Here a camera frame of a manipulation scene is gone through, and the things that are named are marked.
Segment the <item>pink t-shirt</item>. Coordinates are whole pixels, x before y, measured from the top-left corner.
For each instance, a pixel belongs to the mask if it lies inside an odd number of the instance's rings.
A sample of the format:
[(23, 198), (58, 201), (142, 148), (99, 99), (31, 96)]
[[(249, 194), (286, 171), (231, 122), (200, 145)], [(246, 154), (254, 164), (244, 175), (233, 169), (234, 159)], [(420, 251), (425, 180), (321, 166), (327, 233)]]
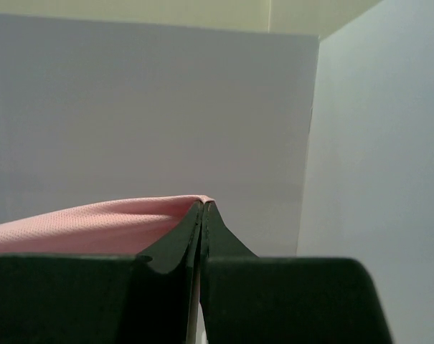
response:
[(168, 234), (203, 195), (104, 201), (0, 224), (0, 254), (136, 254)]

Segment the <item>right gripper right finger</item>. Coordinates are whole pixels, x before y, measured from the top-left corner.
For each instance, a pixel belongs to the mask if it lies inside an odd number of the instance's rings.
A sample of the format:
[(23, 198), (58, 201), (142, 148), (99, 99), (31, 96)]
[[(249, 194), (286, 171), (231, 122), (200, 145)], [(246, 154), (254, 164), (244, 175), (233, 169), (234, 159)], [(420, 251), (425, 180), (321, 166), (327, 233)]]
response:
[(365, 267), (345, 257), (259, 257), (215, 203), (202, 219), (200, 301), (209, 343), (391, 343)]

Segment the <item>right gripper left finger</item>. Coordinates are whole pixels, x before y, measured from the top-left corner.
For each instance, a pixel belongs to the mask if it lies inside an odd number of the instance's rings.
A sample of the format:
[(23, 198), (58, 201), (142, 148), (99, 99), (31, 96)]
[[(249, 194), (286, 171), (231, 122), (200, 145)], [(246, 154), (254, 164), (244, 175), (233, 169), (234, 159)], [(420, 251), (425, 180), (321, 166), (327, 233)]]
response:
[(0, 254), (0, 343), (184, 343), (203, 205), (136, 254)]

